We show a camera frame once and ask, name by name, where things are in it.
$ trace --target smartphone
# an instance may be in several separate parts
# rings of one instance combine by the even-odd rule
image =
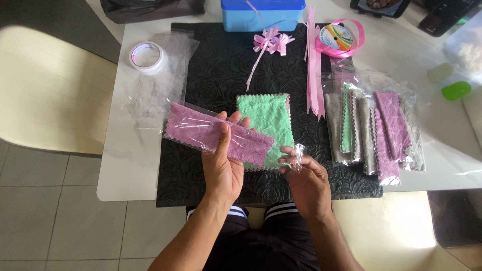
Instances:
[[[350,8],[376,17],[398,18],[407,9],[408,4],[410,0],[352,0]]]
[[[443,0],[425,17],[418,28],[434,37],[440,37],[462,19],[482,0]]]

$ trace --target forearm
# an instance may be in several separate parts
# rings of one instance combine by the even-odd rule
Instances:
[[[202,270],[228,215],[227,205],[204,198],[148,271]]]
[[[308,220],[308,226],[321,270],[363,271],[333,215],[324,221]]]

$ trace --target tape roll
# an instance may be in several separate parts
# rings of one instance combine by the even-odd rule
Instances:
[[[145,57],[141,55],[140,52],[145,49],[155,49],[159,51],[159,58],[154,62],[154,64],[150,66],[138,65],[134,62],[137,61],[139,63],[143,60],[141,59],[139,61],[139,58]],[[139,43],[138,45],[134,46],[134,48],[132,48],[131,54],[129,55],[129,62],[131,63],[132,67],[134,67],[138,71],[145,72],[147,74],[154,74],[159,72],[164,67],[167,62],[167,55],[165,51],[156,43],[151,41],[145,41]]]

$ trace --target blue lid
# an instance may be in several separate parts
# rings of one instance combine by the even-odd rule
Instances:
[[[305,0],[250,0],[257,10],[303,10]],[[224,10],[253,10],[245,0],[221,0]]]

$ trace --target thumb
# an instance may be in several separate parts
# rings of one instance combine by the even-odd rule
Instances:
[[[228,156],[229,143],[231,142],[231,126],[227,123],[221,124],[221,133],[219,134],[219,141],[217,143],[216,152],[217,156]]]

